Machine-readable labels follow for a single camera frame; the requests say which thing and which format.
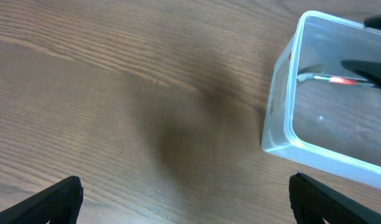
transparent box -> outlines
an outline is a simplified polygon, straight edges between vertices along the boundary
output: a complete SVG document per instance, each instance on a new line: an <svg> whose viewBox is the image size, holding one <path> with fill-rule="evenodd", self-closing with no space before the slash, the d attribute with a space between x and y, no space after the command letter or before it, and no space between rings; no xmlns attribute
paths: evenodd
<svg viewBox="0 0 381 224"><path fill-rule="evenodd" d="M262 148L381 189L381 90L347 60L381 62L381 30L305 12L275 64Z"/></svg>

clear plastic bin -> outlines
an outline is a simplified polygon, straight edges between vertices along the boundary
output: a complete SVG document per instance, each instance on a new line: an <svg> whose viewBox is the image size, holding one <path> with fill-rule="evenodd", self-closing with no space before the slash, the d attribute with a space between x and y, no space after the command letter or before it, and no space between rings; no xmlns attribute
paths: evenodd
<svg viewBox="0 0 381 224"><path fill-rule="evenodd" d="M304 13L275 64L262 148L381 189L381 90L344 60L381 62L381 31Z"/></svg>

wood grain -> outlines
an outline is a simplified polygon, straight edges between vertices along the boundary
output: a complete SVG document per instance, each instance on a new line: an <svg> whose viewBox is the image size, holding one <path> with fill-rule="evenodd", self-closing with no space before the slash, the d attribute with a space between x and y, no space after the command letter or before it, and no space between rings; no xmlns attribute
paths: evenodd
<svg viewBox="0 0 381 224"><path fill-rule="evenodd" d="M381 1L0 1L0 210L78 175L79 223L294 223L300 171L381 213L381 190L261 150L310 9Z"/></svg>

plastic container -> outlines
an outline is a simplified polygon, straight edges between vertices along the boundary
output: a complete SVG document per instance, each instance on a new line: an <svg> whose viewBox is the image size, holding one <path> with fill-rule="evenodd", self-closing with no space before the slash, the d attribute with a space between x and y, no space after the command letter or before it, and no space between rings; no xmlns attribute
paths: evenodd
<svg viewBox="0 0 381 224"><path fill-rule="evenodd" d="M381 189L381 90L346 85L367 80L344 60L381 62L381 30L305 12L275 64L262 148Z"/></svg>

wooden table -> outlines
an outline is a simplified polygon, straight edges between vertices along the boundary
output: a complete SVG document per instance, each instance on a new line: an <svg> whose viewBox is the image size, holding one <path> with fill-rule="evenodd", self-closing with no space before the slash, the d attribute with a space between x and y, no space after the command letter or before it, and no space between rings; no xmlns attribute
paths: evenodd
<svg viewBox="0 0 381 224"><path fill-rule="evenodd" d="M300 171L381 213L381 190L261 149L312 9L361 21L381 0L1 0L0 210L77 175L79 223L295 223Z"/></svg>

